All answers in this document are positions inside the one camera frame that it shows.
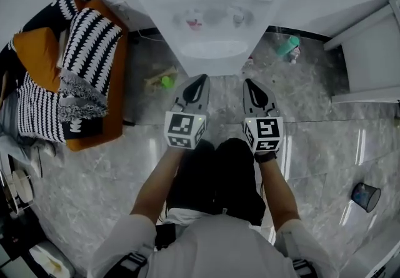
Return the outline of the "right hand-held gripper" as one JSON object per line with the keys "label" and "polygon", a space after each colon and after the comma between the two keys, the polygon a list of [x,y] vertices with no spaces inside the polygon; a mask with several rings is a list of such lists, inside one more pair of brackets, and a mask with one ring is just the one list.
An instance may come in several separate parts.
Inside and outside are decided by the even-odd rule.
{"label": "right hand-held gripper", "polygon": [[251,151],[278,151],[283,141],[283,117],[272,90],[254,79],[245,79],[243,107],[243,133]]}

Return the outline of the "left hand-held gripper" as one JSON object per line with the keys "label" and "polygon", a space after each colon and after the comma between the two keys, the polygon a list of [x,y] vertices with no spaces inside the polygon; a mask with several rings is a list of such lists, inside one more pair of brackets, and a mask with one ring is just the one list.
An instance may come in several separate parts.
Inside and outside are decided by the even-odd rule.
{"label": "left hand-held gripper", "polygon": [[210,78],[206,74],[190,77],[176,88],[172,111],[166,111],[164,120],[164,137],[168,146],[196,148],[208,126],[209,93]]}

